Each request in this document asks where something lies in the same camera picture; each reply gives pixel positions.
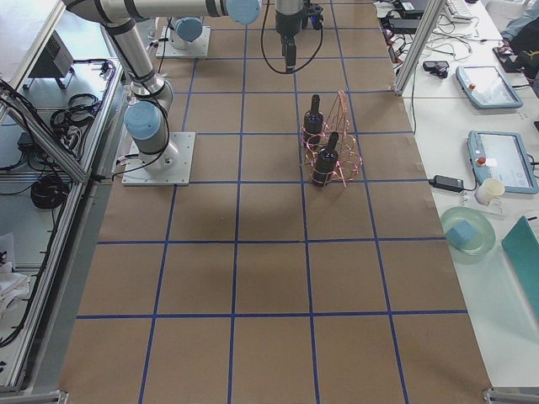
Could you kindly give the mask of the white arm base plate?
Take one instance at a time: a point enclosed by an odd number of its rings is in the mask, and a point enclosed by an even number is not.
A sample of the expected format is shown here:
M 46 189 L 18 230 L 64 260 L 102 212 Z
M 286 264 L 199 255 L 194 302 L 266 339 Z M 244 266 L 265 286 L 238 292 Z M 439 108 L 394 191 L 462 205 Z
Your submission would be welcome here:
M 211 28 L 204 26 L 202 34 L 194 41 L 180 39 L 168 28 L 163 28 L 159 38 L 156 58 L 164 59 L 195 59 L 208 57 Z
M 168 147 L 155 162 L 145 167 L 154 157 L 141 155 L 129 159 L 121 182 L 125 186 L 188 186 L 193 153 L 194 132 L 172 132 Z

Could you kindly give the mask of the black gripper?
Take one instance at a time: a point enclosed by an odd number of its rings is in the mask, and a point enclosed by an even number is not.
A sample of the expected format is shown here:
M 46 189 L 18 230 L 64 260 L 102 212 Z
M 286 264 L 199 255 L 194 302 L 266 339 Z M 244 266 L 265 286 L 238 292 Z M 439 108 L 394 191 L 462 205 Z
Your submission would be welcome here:
M 281 38 L 281 52 L 285 59 L 286 72 L 296 67 L 295 35 L 308 24 L 315 30 L 323 27 L 323 7 L 308 0 L 276 0 L 275 28 Z

